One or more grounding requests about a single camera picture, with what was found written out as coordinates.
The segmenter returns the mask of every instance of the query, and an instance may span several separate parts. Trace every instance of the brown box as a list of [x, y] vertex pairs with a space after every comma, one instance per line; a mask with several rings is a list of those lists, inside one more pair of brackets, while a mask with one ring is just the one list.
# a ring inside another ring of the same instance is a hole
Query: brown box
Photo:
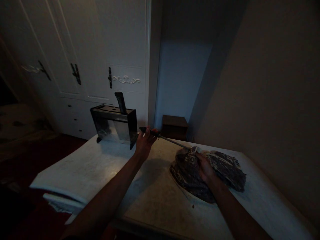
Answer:
[[176, 140], [187, 140], [188, 123], [184, 117], [162, 116], [161, 135]]

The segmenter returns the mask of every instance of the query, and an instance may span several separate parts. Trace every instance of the wardrobe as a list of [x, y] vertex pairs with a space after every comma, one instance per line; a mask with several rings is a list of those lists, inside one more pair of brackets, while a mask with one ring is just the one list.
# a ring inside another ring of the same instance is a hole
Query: wardrobe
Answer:
[[2, 0], [0, 34], [55, 130], [90, 139], [90, 108], [137, 110], [153, 125], [162, 1]]

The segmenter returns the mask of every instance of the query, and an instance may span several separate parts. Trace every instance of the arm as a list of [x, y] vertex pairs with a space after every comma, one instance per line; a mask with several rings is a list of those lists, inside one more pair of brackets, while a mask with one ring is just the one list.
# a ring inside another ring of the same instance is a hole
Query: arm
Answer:
[[266, 231], [251, 217], [228, 187], [217, 177], [207, 158], [196, 152], [199, 174], [215, 197], [218, 207], [235, 239], [271, 239]]
[[117, 175], [105, 185], [100, 192], [86, 205], [77, 218], [69, 225], [61, 239], [67, 236], [98, 239], [126, 194], [134, 176], [148, 158], [152, 144], [157, 138], [140, 133], [136, 143], [136, 151]]

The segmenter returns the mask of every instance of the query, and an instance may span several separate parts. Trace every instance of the red carpet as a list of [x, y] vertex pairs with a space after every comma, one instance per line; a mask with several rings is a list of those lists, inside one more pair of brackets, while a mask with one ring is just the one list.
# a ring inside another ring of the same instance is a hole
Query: red carpet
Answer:
[[45, 191], [30, 189], [39, 172], [68, 156], [86, 140], [60, 135], [55, 139], [32, 144], [28, 151], [0, 163], [0, 179], [20, 186], [19, 195], [35, 205], [35, 209], [8, 235], [7, 239], [59, 239], [69, 214], [56, 213], [42, 198]]

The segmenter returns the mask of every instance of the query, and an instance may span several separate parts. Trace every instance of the table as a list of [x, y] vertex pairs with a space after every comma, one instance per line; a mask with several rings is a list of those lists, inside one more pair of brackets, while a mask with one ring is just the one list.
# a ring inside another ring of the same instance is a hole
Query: table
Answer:
[[[116, 142], [96, 143], [96, 138], [40, 172], [30, 187], [64, 194], [87, 204], [135, 150], [134, 147], [130, 151], [128, 145]], [[317, 234], [308, 220], [243, 153], [178, 142], [220, 151], [238, 159], [242, 171], [247, 174], [247, 182], [243, 193], [231, 192], [273, 239], [312, 239]], [[216, 204], [188, 197], [173, 181], [169, 166], [179, 149], [163, 139], [155, 142], [122, 200], [114, 222], [135, 224], [181, 239], [233, 239]]]

